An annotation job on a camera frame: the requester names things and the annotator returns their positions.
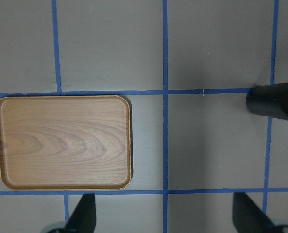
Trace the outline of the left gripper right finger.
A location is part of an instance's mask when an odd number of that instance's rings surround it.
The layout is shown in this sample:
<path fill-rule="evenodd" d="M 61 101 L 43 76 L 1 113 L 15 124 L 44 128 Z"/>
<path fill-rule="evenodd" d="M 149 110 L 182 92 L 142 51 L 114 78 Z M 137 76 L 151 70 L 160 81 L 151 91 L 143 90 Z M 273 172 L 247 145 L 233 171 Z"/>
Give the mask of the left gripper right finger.
<path fill-rule="evenodd" d="M 238 233 L 279 232 L 279 228 L 244 192 L 233 194 L 232 222 Z"/>

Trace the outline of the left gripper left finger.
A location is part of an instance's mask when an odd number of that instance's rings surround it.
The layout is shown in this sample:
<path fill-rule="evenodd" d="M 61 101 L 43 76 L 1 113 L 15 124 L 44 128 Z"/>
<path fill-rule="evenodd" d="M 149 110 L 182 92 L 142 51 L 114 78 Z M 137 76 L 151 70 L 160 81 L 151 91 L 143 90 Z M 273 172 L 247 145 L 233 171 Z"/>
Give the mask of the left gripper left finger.
<path fill-rule="evenodd" d="M 94 194 L 83 194 L 63 233 L 93 233 L 96 228 L 96 203 Z"/>

